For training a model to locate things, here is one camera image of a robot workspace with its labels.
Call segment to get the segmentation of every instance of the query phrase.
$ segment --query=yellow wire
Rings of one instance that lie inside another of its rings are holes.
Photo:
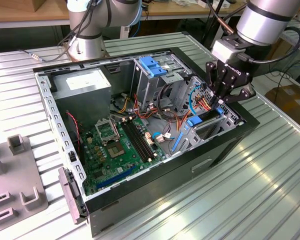
[[[209,104],[207,103],[207,101],[205,100],[204,97],[202,98],[202,100],[204,101],[205,105],[206,105],[209,109],[211,109],[211,107],[209,106]]]
[[[120,111],[118,111],[118,114],[122,114],[126,110],[128,101],[129,101],[129,98],[127,97],[125,99],[123,108]]]

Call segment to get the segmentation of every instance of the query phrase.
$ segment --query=slotted aluminum table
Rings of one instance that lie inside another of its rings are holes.
[[[296,27],[300,29],[300,22],[292,19],[289,24],[288,27]],[[296,45],[298,40],[299,40],[299,36],[295,31],[285,31],[281,34],[280,38],[282,38],[283,40],[287,41],[288,43],[290,43],[292,46]]]
[[[112,56],[179,47],[202,68],[212,60],[182,33],[105,45]],[[46,59],[62,51],[32,50]],[[57,63],[66,62],[63,56]],[[32,73],[39,66],[22,52],[0,53],[0,143],[7,135],[29,137],[49,202],[46,210],[0,231],[0,240],[90,239],[86,223],[73,224],[59,184],[62,161]],[[261,96],[243,106],[260,125],[224,162],[96,239],[300,239],[300,128]]]

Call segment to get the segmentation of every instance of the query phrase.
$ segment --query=blue plastic clip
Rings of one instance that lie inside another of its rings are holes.
[[[139,61],[152,77],[158,77],[167,74],[167,71],[160,67],[159,63],[151,56],[141,57]]]

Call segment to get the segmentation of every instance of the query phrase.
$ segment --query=black ram slot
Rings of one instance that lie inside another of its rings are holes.
[[[148,159],[155,157],[132,122],[121,124],[121,127],[144,163],[148,162]]]
[[[125,134],[129,138],[130,142],[132,143],[133,147],[136,149],[138,154],[140,155],[142,161],[146,159],[146,154],[142,151],[142,146],[140,145],[139,142],[137,142],[134,138],[134,134],[131,132],[130,128],[127,126],[126,123],[121,125],[122,129],[124,130]]]
[[[143,139],[143,137],[141,136],[141,134],[138,132],[137,127],[132,123],[128,123],[128,126],[130,127],[130,129],[132,130],[132,132],[134,133],[134,135],[139,136],[139,141],[142,144],[144,150],[146,150],[148,156],[153,159],[154,158],[154,154],[152,153],[152,150],[150,149],[149,145],[147,144],[147,142]]]

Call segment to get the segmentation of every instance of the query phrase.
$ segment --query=desk in background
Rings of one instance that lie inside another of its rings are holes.
[[[232,4],[229,8],[222,8],[219,15],[225,16],[243,4],[243,0],[238,0],[237,3]],[[149,4],[148,16],[143,12],[141,20],[207,18],[209,12],[208,8],[200,7],[197,4],[179,6],[171,1],[168,3],[152,2]],[[0,6],[0,29],[69,24],[68,9],[64,0],[47,0],[36,12],[26,12]],[[128,27],[121,27],[120,38],[127,36],[127,32]]]

